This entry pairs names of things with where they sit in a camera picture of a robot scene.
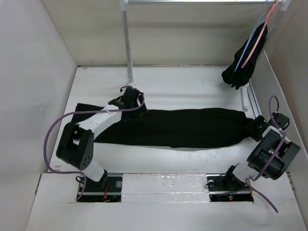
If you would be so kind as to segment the black trousers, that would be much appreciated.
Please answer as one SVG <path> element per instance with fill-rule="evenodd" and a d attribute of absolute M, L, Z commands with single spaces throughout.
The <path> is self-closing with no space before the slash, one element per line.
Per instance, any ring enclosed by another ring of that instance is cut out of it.
<path fill-rule="evenodd" d="M 252 122 L 244 112 L 224 108 L 148 110 L 129 122 L 103 131 L 96 143 L 171 148 L 215 149 L 239 144 L 249 137 Z"/>

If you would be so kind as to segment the blue clothes hanger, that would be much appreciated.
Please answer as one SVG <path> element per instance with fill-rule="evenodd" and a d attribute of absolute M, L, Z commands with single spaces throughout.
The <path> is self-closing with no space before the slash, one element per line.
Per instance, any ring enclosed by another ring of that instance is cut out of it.
<path fill-rule="evenodd" d="M 238 66 L 239 66 L 239 64 L 240 64 L 240 62 L 241 62 L 241 60 L 242 60 L 242 58 L 243 58 L 243 56 L 244 56 L 244 53 L 245 53 L 245 51 L 246 51 L 246 49 L 247 49 L 247 47 L 248 47 L 248 45 L 249 45 L 249 43 L 250 43 L 250 41 L 251 41 L 251 39 L 252 39 L 252 36 L 253 36 L 253 34 L 255 33 L 255 31 L 256 31 L 256 29 L 257 29 L 257 27 L 258 27 L 260 21 L 261 21 L 262 18 L 264 17 L 263 11 L 264 11 L 264 8 L 265 8 L 267 2 L 268 2 L 268 0 L 266 0 L 266 1 L 264 2 L 263 6 L 262 6 L 262 8 L 261 8 L 261 11 L 260 11 L 260 13 L 259 13 L 257 22 L 256 22 L 256 24 L 255 24 L 255 26 L 254 26 L 254 28 L 253 28 L 253 30 L 252 30 L 252 32 L 251 32 L 249 38 L 248 38 L 246 44 L 245 44 L 244 50 L 242 51 L 242 54 L 241 54 L 241 56 L 240 56 L 240 59 L 239 59 L 237 65 L 236 65 L 236 68 L 235 68 L 234 72 L 238 69 Z"/>

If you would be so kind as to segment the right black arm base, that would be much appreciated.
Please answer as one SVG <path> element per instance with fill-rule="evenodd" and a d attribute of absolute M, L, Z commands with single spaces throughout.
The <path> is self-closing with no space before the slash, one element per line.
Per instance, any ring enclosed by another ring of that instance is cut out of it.
<path fill-rule="evenodd" d="M 210 202 L 253 202 L 252 193 L 244 182 L 233 177 L 210 176 L 205 188 Z"/>

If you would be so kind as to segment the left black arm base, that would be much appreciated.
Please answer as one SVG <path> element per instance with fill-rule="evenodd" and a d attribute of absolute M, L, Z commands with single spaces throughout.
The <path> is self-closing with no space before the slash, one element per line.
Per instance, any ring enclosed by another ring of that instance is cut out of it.
<path fill-rule="evenodd" d="M 122 181 L 123 175 L 112 173 L 108 175 L 107 183 L 101 187 L 96 182 L 87 179 L 84 192 L 83 183 L 84 178 L 77 176 L 79 189 L 77 192 L 77 201 L 81 203 L 117 203 L 121 202 L 122 195 Z"/>

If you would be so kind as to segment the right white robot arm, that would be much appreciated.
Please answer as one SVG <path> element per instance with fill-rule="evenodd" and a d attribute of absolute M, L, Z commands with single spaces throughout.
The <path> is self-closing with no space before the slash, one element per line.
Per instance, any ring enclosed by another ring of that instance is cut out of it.
<path fill-rule="evenodd" d="M 250 137 L 258 144 L 247 158 L 248 167 L 258 172 L 260 177 L 277 180 L 290 166 L 300 151 L 300 146 L 292 142 L 284 132 L 290 125 L 290 119 L 279 113 L 271 113 L 271 119 L 258 116 L 246 126 Z"/>

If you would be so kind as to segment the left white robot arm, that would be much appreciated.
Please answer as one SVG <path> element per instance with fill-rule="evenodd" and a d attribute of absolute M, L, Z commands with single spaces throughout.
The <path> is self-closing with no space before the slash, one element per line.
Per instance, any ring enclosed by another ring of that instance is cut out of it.
<path fill-rule="evenodd" d="M 67 123 L 56 156 L 84 173 L 95 190 L 102 191 L 107 186 L 108 173 L 93 161 L 94 140 L 113 124 L 131 121 L 147 113 L 143 92 L 125 87 L 123 95 L 112 99 L 103 109 L 90 113 L 89 118 Z"/>

